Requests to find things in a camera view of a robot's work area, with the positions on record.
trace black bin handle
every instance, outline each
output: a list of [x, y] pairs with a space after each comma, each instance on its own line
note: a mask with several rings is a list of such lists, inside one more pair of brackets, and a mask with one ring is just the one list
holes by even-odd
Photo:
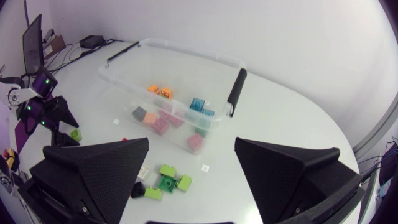
[[234, 116], [236, 104], [238, 104], [239, 96], [241, 95], [241, 91], [243, 88], [244, 80], [246, 79], [248, 73], [246, 69], [241, 68], [239, 71], [238, 77], [235, 80], [234, 86], [232, 87], [231, 93], [229, 94], [228, 103], [232, 104], [232, 112], [229, 115], [230, 117]]

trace small white marker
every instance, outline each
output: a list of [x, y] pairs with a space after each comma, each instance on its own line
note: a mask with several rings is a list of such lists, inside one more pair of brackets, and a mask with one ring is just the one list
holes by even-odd
[[210, 168], [210, 166], [204, 164], [204, 165], [201, 167], [201, 170], [202, 170], [203, 172], [209, 172], [209, 168]]

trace paper tag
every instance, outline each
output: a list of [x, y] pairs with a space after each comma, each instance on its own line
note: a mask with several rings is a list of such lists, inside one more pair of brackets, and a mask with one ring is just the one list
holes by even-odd
[[45, 56], [47, 56], [49, 53], [51, 53], [52, 52], [52, 47], [51, 47], [51, 45], [49, 45], [48, 47], [46, 47], [44, 50], [43, 50], [43, 54], [44, 54], [44, 57]]
[[205, 165], [205, 164], [201, 167], [201, 170], [202, 170], [203, 172], [209, 172], [209, 169], [210, 169], [210, 166]]

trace orange block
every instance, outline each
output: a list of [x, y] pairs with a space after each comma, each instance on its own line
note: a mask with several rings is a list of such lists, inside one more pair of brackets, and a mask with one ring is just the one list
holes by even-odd
[[171, 89], [168, 89], [168, 88], [162, 88], [162, 90], [160, 91], [160, 94], [163, 97], [166, 97], [168, 99], [173, 98], [173, 91]]
[[151, 85], [147, 90], [159, 95], [159, 87], [155, 84]]
[[156, 114], [153, 113], [146, 113], [145, 118], [142, 122], [146, 125], [153, 125], [156, 121]]

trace white wall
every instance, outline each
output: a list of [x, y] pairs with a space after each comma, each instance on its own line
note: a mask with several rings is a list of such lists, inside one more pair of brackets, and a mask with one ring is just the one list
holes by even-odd
[[24, 3], [8, 0], [0, 11], [0, 67], [4, 77], [25, 74], [22, 35], [27, 29]]
[[356, 145], [398, 91], [397, 44], [377, 0], [52, 0], [66, 42], [158, 37], [244, 60], [320, 105]]
[[49, 29], [53, 29], [49, 1], [48, 0], [26, 0], [27, 6], [27, 15], [29, 18], [29, 23], [32, 23], [33, 20], [39, 15], [42, 15], [42, 32], [43, 37], [49, 31]]

